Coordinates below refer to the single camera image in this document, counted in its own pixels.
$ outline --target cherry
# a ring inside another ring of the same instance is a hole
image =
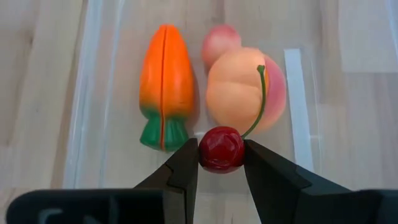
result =
[[[242,136],[230,127],[218,126],[209,130],[199,143],[200,165],[209,172],[226,174],[243,165],[243,139],[256,127],[266,105],[266,83],[264,80],[264,65],[259,65],[257,71],[261,76],[262,102],[256,121]]]

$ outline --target plastic fruit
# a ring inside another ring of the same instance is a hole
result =
[[[207,68],[225,52],[242,47],[241,36],[229,25],[219,25],[206,35],[201,50],[201,57]]]
[[[245,132],[260,111],[262,90],[256,66],[266,64],[267,104],[256,133],[271,127],[281,116],[286,101],[284,75],[260,50],[240,48],[226,52],[211,67],[206,104],[222,126]]]
[[[139,103],[148,123],[140,142],[163,151],[180,148],[188,140],[185,121],[193,102],[187,48],[176,27],[162,25],[150,42],[141,73]]]
[[[257,119],[252,126],[242,135],[230,127],[220,126],[209,130],[199,143],[200,164],[207,171],[225,174],[238,169],[243,165],[244,144],[243,139],[256,127],[264,112],[266,104],[266,83],[264,78],[265,66],[259,65],[257,70],[261,78],[262,100]]]

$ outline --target red cherry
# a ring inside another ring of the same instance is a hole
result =
[[[243,165],[244,144],[237,130],[215,127],[199,144],[200,165],[207,171],[226,174]]]

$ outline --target toy carrot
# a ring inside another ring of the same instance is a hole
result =
[[[139,102],[148,119],[141,143],[175,151],[188,139],[185,121],[193,111],[193,73],[184,41],[173,25],[153,36],[140,79]]]

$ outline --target peach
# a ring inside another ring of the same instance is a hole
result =
[[[225,52],[241,46],[241,37],[233,27],[226,24],[215,26],[203,41],[201,57],[205,66],[210,68]]]
[[[270,128],[286,102],[285,79],[278,65],[260,50],[239,48],[225,52],[211,67],[206,103],[212,117],[243,134],[260,112],[262,90],[258,65],[266,66],[266,106],[254,132]]]

